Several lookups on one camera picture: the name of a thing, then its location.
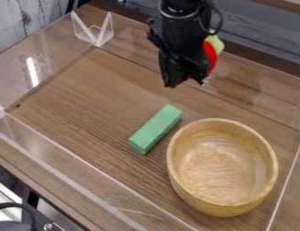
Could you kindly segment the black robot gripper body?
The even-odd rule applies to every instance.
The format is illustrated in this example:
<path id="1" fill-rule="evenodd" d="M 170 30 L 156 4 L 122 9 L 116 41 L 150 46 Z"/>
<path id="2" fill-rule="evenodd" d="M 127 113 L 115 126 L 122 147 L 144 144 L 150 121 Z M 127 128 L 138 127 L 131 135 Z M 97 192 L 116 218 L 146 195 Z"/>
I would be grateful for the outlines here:
<path id="1" fill-rule="evenodd" d="M 222 27 L 222 14 L 212 0 L 158 0 L 159 18 L 150 23 L 148 39 L 159 48 L 160 65 L 208 68 L 203 42 Z"/>

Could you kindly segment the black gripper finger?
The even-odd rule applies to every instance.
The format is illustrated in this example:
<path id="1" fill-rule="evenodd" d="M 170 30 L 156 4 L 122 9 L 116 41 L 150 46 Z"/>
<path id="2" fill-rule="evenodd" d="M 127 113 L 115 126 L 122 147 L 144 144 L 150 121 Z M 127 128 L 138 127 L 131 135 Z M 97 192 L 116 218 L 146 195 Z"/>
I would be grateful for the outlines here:
<path id="1" fill-rule="evenodd" d="M 160 75 L 166 88 L 175 88 L 188 78 L 183 66 L 163 52 L 158 53 Z"/>
<path id="2" fill-rule="evenodd" d="M 192 79 L 199 85 L 204 83 L 207 78 L 207 70 L 210 69 L 210 61 L 202 62 L 199 64 L 187 62 L 184 64 L 186 78 L 184 80 Z"/>

